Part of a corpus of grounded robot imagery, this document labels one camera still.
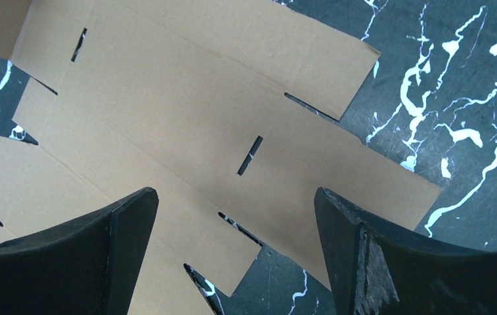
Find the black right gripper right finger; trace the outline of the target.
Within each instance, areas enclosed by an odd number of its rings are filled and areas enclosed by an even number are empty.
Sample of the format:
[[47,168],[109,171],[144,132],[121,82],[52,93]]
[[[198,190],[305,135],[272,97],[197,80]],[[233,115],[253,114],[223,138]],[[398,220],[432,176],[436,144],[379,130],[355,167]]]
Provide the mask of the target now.
[[327,188],[314,212],[338,314],[497,314],[497,252],[428,238]]

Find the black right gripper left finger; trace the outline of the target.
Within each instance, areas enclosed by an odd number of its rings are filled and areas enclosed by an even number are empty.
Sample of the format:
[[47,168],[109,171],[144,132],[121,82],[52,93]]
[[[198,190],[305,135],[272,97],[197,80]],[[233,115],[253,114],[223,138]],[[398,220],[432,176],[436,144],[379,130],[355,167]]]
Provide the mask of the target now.
[[128,313],[158,204],[145,187],[0,243],[0,314]]

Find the brown cardboard box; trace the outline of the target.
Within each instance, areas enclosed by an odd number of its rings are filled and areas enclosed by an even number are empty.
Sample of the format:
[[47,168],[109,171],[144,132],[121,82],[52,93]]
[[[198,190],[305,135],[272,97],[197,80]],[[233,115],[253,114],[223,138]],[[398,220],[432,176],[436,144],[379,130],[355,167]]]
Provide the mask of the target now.
[[150,186],[133,314],[325,314],[320,187],[407,229],[440,188],[340,118],[378,52],[273,1],[0,1],[0,243]]

